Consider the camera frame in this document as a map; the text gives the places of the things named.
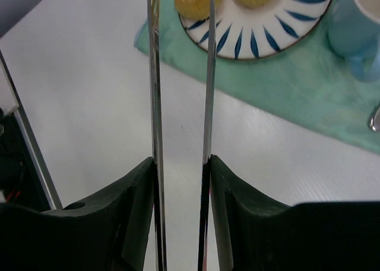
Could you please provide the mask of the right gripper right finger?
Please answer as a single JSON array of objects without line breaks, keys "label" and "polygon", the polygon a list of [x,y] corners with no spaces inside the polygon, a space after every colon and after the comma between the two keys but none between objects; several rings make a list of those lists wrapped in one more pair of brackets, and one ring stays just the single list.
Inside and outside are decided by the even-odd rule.
[{"label": "right gripper right finger", "polygon": [[377,201],[288,206],[211,158],[211,204],[221,270],[378,270]]}]

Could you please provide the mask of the metal tongs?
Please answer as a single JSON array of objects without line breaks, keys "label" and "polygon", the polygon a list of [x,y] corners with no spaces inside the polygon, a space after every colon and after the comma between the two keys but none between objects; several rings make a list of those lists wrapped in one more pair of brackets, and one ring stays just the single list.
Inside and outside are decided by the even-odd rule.
[{"label": "metal tongs", "polygon": [[[153,158],[156,166],[154,180],[154,225],[156,233],[156,269],[167,270],[166,222],[164,207],[164,164],[162,134],[162,104],[160,90],[159,55],[159,5],[160,0],[147,0],[149,65],[151,94],[151,126]],[[201,205],[199,216],[198,270],[207,270],[208,212],[210,204],[211,137],[216,67],[216,3],[209,0],[210,15],[207,50],[207,81],[205,96],[204,136],[201,175]]]}]

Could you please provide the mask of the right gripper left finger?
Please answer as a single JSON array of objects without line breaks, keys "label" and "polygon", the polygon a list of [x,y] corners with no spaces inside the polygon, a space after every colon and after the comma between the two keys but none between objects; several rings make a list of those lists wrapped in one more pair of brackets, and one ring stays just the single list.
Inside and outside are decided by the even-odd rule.
[{"label": "right gripper left finger", "polygon": [[64,209],[1,204],[2,270],[142,270],[153,212],[154,162]]}]

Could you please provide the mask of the small round yellow bread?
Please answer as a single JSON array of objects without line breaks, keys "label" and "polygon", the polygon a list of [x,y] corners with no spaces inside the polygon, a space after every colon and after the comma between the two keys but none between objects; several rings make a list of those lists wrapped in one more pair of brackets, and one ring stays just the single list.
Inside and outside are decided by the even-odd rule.
[{"label": "small round yellow bread", "polygon": [[178,14],[186,19],[198,21],[210,16],[210,0],[174,0]]}]

